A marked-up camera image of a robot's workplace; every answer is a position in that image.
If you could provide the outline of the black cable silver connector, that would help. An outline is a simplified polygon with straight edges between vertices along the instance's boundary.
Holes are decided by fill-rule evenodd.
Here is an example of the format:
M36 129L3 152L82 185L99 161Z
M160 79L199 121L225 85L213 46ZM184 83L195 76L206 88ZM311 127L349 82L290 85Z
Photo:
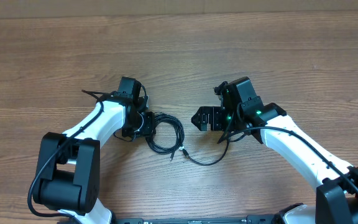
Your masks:
M210 137L212 132L204 134L198 147L191 146L187 149L185 146L179 147L184 157L198 166L213 166L220 162L227 154L230 143L239 142L246 137L245 133L228 137L232 131L224 131L219 137Z

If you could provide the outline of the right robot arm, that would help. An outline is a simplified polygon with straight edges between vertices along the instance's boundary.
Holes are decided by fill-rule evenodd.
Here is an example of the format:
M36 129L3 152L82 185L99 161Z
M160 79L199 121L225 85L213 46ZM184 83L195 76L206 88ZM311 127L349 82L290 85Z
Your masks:
M316 194L313 206L296 203L271 215L249 215L246 223L358 224L358 166L327 151L275 103L263 104L243 77L214 87L219 106L202 106L191 122L200 130L222 131L220 142L253 136L280 154Z

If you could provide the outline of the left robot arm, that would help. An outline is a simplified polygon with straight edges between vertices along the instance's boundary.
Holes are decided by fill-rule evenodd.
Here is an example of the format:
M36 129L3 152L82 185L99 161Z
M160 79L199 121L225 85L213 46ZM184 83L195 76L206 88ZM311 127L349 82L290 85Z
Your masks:
M110 137L132 142L149 136L153 124L146 112L149 97L135 78L122 77L116 91L87 91L94 110L63 133L41 140L27 206L37 217L67 217L75 223L115 223L116 216L99 199L101 149Z

